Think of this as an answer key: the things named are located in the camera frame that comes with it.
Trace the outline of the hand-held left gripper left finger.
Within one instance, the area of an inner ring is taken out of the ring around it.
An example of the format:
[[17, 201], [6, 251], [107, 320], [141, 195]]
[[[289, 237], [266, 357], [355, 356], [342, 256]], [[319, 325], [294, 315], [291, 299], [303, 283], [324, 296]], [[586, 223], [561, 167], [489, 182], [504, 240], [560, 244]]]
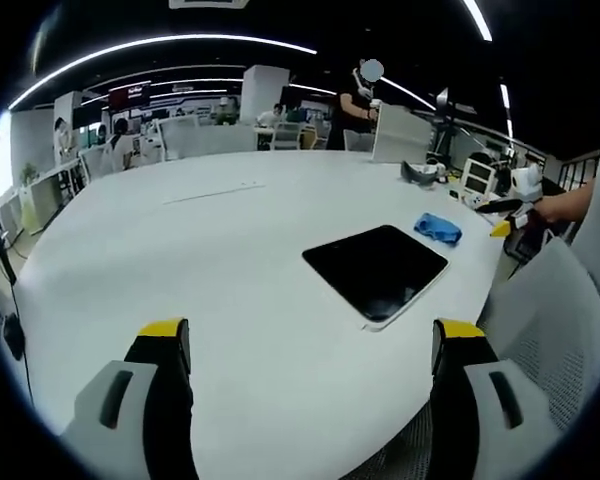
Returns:
[[197, 479], [190, 374], [188, 320], [147, 324], [76, 396], [63, 443], [97, 479]]

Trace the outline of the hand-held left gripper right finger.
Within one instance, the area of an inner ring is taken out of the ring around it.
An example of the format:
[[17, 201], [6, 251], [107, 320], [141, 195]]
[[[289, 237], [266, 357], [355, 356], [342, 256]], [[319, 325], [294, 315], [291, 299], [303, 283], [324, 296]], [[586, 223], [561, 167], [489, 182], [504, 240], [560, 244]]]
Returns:
[[531, 461], [515, 375], [472, 323], [433, 322], [430, 479], [522, 479]]

